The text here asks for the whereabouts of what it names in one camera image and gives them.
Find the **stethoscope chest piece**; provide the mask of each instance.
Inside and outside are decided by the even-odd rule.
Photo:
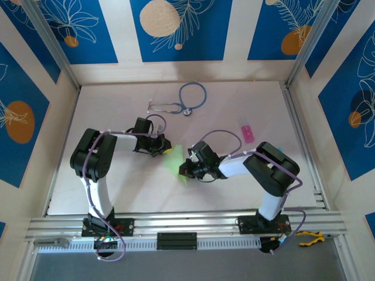
[[[185,116],[189,116],[191,113],[193,113],[191,108],[185,108],[182,112]]]

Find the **white tabletop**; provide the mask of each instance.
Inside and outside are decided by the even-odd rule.
[[[122,131],[134,126],[137,117],[147,116],[150,99],[154,103],[179,102],[183,83],[91,85],[82,88],[73,123],[59,169],[48,214],[85,214],[88,202],[84,187],[69,166],[70,156],[87,128]],[[263,141],[273,144],[301,168],[298,175],[304,185],[288,197],[286,207],[314,207],[313,181],[296,138],[287,106],[278,82],[203,83],[207,101],[191,116],[162,115],[167,120],[165,136],[172,145],[186,151],[206,132],[213,129],[233,131],[241,137],[239,119],[251,126],[255,142],[243,145],[251,150]],[[202,100],[196,85],[183,90],[184,102],[194,106]],[[157,118],[155,125],[162,125]],[[226,133],[214,133],[205,141],[219,155],[238,146],[238,140]],[[163,156],[152,158],[134,152],[114,155],[107,185],[117,213],[212,211],[258,208],[264,194],[251,175],[241,175],[213,183],[175,178],[163,165]]]

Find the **stethoscope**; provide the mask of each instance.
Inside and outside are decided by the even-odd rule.
[[[204,93],[204,99],[203,99],[203,101],[199,105],[196,105],[195,107],[186,107],[186,105],[182,101],[182,89],[184,89],[188,85],[198,85],[199,87],[202,88],[203,93]],[[180,114],[182,112],[185,116],[189,116],[193,112],[193,109],[197,109],[197,108],[201,107],[206,102],[206,100],[207,100],[207,91],[206,91],[206,88],[201,83],[198,83],[198,82],[189,82],[189,83],[186,83],[185,85],[183,85],[180,88],[179,97],[180,97],[180,103],[178,103],[178,102],[172,102],[170,104],[151,104],[152,100],[149,100],[149,102],[148,102],[148,108],[147,108],[147,113],[149,113],[150,110],[158,111],[158,112],[171,113],[171,114]],[[164,106],[164,105],[174,105],[174,106],[176,106],[178,108],[178,110],[176,110],[176,111],[168,111],[168,110],[154,108],[154,107],[160,107],[160,106]]]

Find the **yellow handle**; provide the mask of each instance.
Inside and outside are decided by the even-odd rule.
[[[323,232],[310,232],[310,231],[299,231],[297,232],[297,236],[301,236],[301,235],[310,235],[310,236],[314,236],[314,237],[323,237]]]
[[[301,247],[310,247],[311,245],[315,244],[315,243],[318,243],[318,242],[324,242],[325,239],[323,237],[318,237],[317,239],[311,241],[311,242],[308,242],[308,243],[299,243],[299,246]]]

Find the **white wall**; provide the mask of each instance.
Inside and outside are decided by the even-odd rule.
[[[30,218],[42,215],[72,115],[76,91],[63,74],[57,85],[52,81],[2,9],[0,24],[0,42],[50,102],[21,187],[18,189],[0,180],[0,221],[6,223],[0,242],[0,280],[10,280],[18,271],[17,255],[22,254],[24,244],[21,242]]]
[[[100,0],[118,64],[73,65],[74,73],[82,85],[134,81],[286,80],[293,60],[247,61],[263,1],[233,0],[223,61],[143,63],[130,1]]]
[[[354,257],[365,280],[374,280],[375,276],[375,243],[364,220],[364,215],[375,210],[375,170],[349,180],[318,95],[374,20],[373,0],[361,0],[312,79],[303,70],[292,89],[315,146],[326,191],[342,212],[354,245]]]

